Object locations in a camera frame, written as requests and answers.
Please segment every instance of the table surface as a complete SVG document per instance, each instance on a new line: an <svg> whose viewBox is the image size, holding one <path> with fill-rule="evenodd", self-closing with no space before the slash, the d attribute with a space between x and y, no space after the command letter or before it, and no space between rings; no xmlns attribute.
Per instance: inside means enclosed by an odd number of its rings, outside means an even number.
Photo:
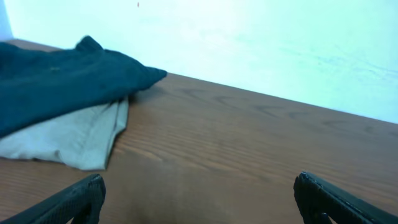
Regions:
<svg viewBox="0 0 398 224"><path fill-rule="evenodd" d="M398 215L397 159L397 124L169 74L131 98L127 130L97 172L100 223L302 223L302 170ZM0 159L0 220L91 173Z"/></svg>

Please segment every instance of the towel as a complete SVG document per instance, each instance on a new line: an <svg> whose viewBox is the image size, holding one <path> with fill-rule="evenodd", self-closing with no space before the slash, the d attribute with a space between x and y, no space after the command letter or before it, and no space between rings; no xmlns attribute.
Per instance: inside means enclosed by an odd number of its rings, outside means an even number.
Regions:
<svg viewBox="0 0 398 224"><path fill-rule="evenodd" d="M90 36L74 49L57 52L0 43L0 138L146 90L166 74L120 52L104 50Z"/></svg>
<svg viewBox="0 0 398 224"><path fill-rule="evenodd" d="M90 36L50 53L0 43L0 157L105 169L126 128L128 95L166 74Z"/></svg>

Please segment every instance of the white wall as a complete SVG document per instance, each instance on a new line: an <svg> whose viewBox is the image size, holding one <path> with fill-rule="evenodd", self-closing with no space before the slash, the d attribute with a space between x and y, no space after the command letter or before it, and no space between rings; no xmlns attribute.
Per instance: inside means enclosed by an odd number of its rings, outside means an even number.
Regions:
<svg viewBox="0 0 398 224"><path fill-rule="evenodd" d="M9 39L12 39L12 32L4 1L0 0L0 41Z"/></svg>
<svg viewBox="0 0 398 224"><path fill-rule="evenodd" d="M398 123L396 0L6 0L14 36Z"/></svg>

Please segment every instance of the black object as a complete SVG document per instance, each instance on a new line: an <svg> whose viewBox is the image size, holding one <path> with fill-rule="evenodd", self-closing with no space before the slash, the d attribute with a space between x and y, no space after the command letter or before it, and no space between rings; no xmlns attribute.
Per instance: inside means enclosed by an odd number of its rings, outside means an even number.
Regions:
<svg viewBox="0 0 398 224"><path fill-rule="evenodd" d="M294 198L305 224L331 224L329 217L337 223L398 223L398 217L309 172L296 177Z"/></svg>
<svg viewBox="0 0 398 224"><path fill-rule="evenodd" d="M93 174L0 224L98 223L105 193L104 180Z"/></svg>
<svg viewBox="0 0 398 224"><path fill-rule="evenodd" d="M71 50L0 43L0 138L28 125L148 89L167 72L104 50L87 36Z"/></svg>

